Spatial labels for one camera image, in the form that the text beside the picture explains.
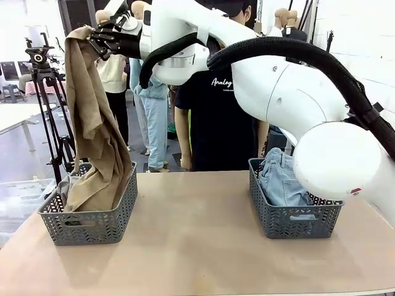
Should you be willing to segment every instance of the tabletop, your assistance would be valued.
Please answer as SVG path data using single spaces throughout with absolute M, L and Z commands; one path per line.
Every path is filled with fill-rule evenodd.
M 38 104 L 0 104 L 0 131 L 40 113 Z
M 270 240 L 246 171 L 138 174 L 122 241 L 56 247 L 37 214 L 0 251 L 0 295 L 372 294 L 395 290 L 395 233 L 363 200 L 330 239 Z

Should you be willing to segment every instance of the camera tripod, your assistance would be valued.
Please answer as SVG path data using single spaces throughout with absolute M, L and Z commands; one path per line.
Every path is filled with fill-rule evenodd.
M 31 62 L 33 64 L 33 69 L 31 70 L 31 77 L 33 78 L 33 82 L 35 85 L 41 116 L 43 118 L 44 129 L 48 140 L 49 151 L 51 153 L 51 159 L 48 165 L 52 165 L 56 183 L 59 184 L 62 180 L 60 166 L 64 163 L 65 170 L 68 173 L 72 172 L 74 169 L 75 144 L 73 132 L 65 111 L 65 106 L 67 105 L 67 103 L 65 101 L 66 93 L 62 84 L 62 78 L 60 77 L 57 69 L 51 68 L 49 63 L 47 62 L 48 50 L 54 49 L 54 47 L 48 46 L 48 41 L 45 33 L 42 33 L 42 35 L 44 36 L 45 45 L 43 47 L 32 47 L 31 41 L 27 39 L 28 48 L 25 52 L 30 55 Z M 48 95 L 45 91 L 44 80 L 46 81 L 47 86 L 52 86 L 55 89 L 56 97 L 60 104 L 60 108 L 62 109 L 62 113 L 67 127 L 68 135 L 66 136 L 60 136 L 57 130 L 55 119 L 49 104 Z M 62 96 L 60 94 L 58 82 L 62 90 L 64 100 L 62 99 Z M 48 113 L 49 128 L 46 123 L 43 103 L 46 106 L 46 111 Z

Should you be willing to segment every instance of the person's arm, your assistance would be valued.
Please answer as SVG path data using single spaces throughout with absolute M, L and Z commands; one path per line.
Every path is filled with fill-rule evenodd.
M 192 169 L 188 112 L 193 106 L 194 93 L 195 86 L 193 79 L 190 79 L 178 88 L 175 96 L 175 129 L 177 131 L 177 138 L 181 148 L 181 167 L 186 170 Z
M 192 170 L 192 153 L 189 143 L 188 111 L 175 107 L 175 129 L 181 148 L 181 167 Z
M 141 64 L 137 59 L 130 59 L 130 89 L 135 90 L 140 84 Z
M 269 124 L 265 121 L 258 121 L 258 157 L 262 157 L 268 131 Z

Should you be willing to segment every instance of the person's hand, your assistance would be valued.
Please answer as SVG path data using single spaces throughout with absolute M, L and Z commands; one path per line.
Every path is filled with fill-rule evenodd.
M 181 167 L 186 169 L 187 171 L 192 170 L 192 158 L 190 155 L 181 156 Z

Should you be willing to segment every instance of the printed text on t-shirt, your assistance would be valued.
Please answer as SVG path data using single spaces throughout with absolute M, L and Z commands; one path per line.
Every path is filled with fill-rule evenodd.
M 217 86 L 217 85 L 225 85 L 228 88 L 232 86 L 233 82 L 232 81 L 227 81 L 225 78 L 223 81 L 218 81 L 217 77 L 214 78 L 214 80 L 211 82 L 211 85 Z

